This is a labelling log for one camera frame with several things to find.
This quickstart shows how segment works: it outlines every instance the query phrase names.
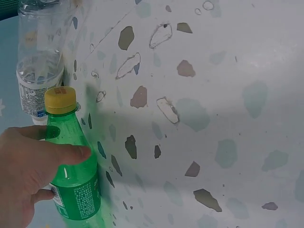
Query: green plastic bottle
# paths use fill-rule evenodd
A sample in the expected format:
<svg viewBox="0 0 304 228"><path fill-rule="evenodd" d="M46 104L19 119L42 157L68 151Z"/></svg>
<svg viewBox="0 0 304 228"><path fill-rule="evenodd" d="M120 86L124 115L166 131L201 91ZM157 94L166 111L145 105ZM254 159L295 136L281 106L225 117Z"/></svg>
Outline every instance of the green plastic bottle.
<svg viewBox="0 0 304 228"><path fill-rule="evenodd" d="M48 114L46 141L89 146L75 111L76 93L71 87L57 87L45 93ZM97 157L92 151L79 165L61 165L50 183L54 202L68 228L103 228Z"/></svg>

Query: yellow bottle cap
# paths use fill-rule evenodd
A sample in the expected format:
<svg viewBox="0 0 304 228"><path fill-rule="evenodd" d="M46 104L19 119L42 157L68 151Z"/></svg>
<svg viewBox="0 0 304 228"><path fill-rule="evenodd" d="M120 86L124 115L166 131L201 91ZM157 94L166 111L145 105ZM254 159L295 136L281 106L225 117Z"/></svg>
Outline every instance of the yellow bottle cap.
<svg viewBox="0 0 304 228"><path fill-rule="evenodd" d="M67 114L77 108L75 89L68 86L47 90L44 100L46 112L54 115Z"/></svg>

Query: green bottle label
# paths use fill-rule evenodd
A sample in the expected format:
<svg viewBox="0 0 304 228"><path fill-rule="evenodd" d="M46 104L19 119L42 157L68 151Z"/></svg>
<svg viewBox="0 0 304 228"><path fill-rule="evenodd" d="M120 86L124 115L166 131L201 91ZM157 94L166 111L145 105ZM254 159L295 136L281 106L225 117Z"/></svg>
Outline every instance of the green bottle label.
<svg viewBox="0 0 304 228"><path fill-rule="evenodd" d="M58 212L71 220L85 220L100 208L100 189L97 172L87 183L76 187L60 187L50 184Z"/></svg>

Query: white wall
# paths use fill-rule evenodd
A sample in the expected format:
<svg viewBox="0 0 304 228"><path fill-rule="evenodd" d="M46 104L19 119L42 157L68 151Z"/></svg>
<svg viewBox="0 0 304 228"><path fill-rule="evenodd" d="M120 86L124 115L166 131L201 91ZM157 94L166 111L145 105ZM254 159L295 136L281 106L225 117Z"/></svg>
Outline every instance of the white wall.
<svg viewBox="0 0 304 228"><path fill-rule="evenodd" d="M302 227L304 2L138 2L84 2L65 52L107 227Z"/></svg>

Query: plastic bottle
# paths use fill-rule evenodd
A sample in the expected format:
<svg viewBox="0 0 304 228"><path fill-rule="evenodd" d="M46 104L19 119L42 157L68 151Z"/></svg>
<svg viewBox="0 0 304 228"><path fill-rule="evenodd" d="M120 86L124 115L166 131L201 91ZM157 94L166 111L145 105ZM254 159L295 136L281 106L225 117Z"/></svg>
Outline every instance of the plastic bottle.
<svg viewBox="0 0 304 228"><path fill-rule="evenodd" d="M45 93L48 114L46 141L89 146L75 111L76 93L71 87L57 87ZM50 183L54 202L68 228L103 228L97 156L79 165L61 165Z"/></svg>
<svg viewBox="0 0 304 228"><path fill-rule="evenodd" d="M16 75L21 106L45 125L44 93L61 84L62 47L76 6L72 0L20 0Z"/></svg>

